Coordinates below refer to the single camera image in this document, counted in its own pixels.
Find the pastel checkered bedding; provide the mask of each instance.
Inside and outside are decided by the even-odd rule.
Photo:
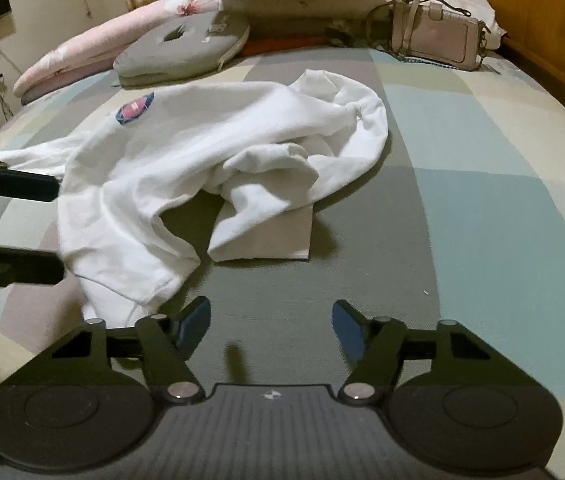
[[[203,258],[164,310],[198,294],[213,306],[194,373],[206,388],[339,384],[348,370],[330,309],[346,298],[414,328],[459,320],[545,384],[565,415],[565,109],[495,56],[465,73],[309,48],[243,59],[208,79],[289,84],[307,68],[374,89],[391,142],[374,170],[315,206],[309,262],[205,260],[214,196],[163,215]],[[65,136],[145,93],[122,90],[112,72],[86,78],[25,107],[0,131],[0,148]],[[0,198],[0,245],[56,248],[55,216],[53,203]],[[82,301],[71,276],[0,290],[0,380],[79,323]],[[565,425],[549,466],[565,477]]]

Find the red and blue patch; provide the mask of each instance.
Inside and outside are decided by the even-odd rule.
[[[120,124],[131,123],[138,119],[151,106],[154,100],[154,93],[147,94],[138,99],[134,99],[130,103],[120,107],[116,112],[116,119]]]

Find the ribbed gray surface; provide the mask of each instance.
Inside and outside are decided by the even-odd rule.
[[[3,478],[52,477],[1,468]],[[201,404],[169,409],[151,437],[118,462],[63,478],[467,480],[413,459],[373,410],[344,406],[325,386],[219,386]],[[550,478],[535,470],[509,480]]]

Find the handbag strap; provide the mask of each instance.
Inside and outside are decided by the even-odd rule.
[[[463,9],[462,7],[454,7],[450,4],[448,4],[445,0],[422,0],[421,3],[424,4],[425,2],[440,2],[443,5],[449,7],[451,10],[455,10],[456,12],[459,12],[461,14],[463,14],[464,16],[467,16],[468,18],[471,17],[471,12],[469,12],[469,10],[467,9]]]
[[[405,34],[403,36],[403,41],[400,46],[399,53],[405,56],[409,52],[409,46],[411,45],[411,35],[414,33],[414,22],[416,21],[416,10],[420,0],[413,0],[411,6],[409,7],[409,15],[407,17],[407,26],[405,27]]]
[[[365,39],[367,40],[367,44],[372,48],[376,48],[380,45],[377,41],[371,41],[371,24],[373,23],[373,17],[376,12],[383,7],[389,7],[394,5],[396,2],[400,0],[392,0],[390,2],[385,2],[384,4],[380,4],[379,6],[374,7],[367,13],[367,17],[365,18]]]
[[[476,70],[480,70],[482,67],[483,61],[487,56],[487,35],[491,34],[491,30],[487,27],[487,24],[482,20],[479,22],[480,25],[480,44],[479,44],[479,51],[478,54],[480,56],[479,65],[476,67]]]

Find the beige handbag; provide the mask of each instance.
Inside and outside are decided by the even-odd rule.
[[[381,37],[386,44],[372,38],[378,26],[377,11],[389,7],[383,18]],[[390,35],[387,37],[386,22]],[[401,61],[434,62],[461,70],[478,69],[486,51],[484,22],[471,17],[469,10],[452,7],[444,0],[394,0],[382,4],[367,15],[367,41],[373,48],[385,50]]]

